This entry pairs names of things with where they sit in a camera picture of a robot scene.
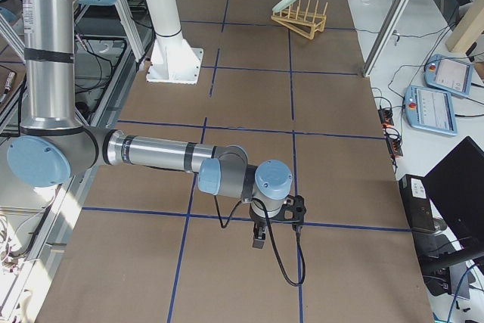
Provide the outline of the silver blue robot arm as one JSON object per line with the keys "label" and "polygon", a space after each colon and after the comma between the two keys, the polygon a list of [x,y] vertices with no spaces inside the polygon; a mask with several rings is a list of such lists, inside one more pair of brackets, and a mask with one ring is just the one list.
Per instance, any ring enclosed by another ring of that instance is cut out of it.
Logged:
{"label": "silver blue robot arm", "polygon": [[250,205],[253,246],[273,239],[273,221],[300,224],[290,189],[293,176],[281,161],[250,165],[238,146],[211,146],[126,135],[86,126],[75,112],[74,8],[116,0],[23,0],[24,60],[29,108],[8,165],[25,183],[48,187],[96,165],[121,163],[197,175],[200,191]]}

